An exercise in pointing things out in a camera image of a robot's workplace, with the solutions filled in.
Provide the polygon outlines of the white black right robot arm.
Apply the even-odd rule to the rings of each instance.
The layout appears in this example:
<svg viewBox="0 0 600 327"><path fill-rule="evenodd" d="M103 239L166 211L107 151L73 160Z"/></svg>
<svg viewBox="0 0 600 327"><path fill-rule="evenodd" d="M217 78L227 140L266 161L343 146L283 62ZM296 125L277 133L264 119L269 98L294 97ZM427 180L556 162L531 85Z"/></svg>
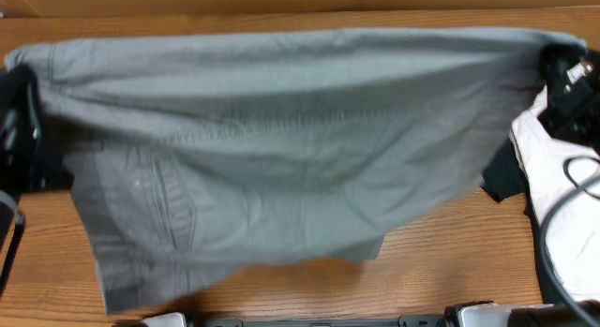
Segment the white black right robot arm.
<svg viewBox="0 0 600 327"><path fill-rule="evenodd" d="M596 326L599 323L599 54L548 46L546 81L484 170L495 201L527 197L543 302L471 302L445 309L441 326Z"/></svg>

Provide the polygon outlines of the grey shorts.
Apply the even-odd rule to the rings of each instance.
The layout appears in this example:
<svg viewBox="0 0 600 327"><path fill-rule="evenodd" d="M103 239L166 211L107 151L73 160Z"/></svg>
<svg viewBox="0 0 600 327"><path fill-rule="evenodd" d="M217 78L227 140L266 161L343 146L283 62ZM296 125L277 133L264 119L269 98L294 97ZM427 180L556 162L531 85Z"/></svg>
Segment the grey shorts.
<svg viewBox="0 0 600 327"><path fill-rule="evenodd" d="M476 188L543 81L535 29L85 38L9 52L37 77L105 309L250 264L377 256Z"/></svg>

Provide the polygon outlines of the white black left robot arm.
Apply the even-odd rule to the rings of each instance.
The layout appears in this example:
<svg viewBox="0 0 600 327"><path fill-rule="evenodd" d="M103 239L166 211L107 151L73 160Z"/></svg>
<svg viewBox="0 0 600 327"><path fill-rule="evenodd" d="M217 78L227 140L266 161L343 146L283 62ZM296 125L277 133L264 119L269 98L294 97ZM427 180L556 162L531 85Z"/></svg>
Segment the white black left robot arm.
<svg viewBox="0 0 600 327"><path fill-rule="evenodd" d="M69 190L74 176L46 139L38 78L26 65L1 70L1 244L7 246L1 288L26 228L24 194Z"/></svg>

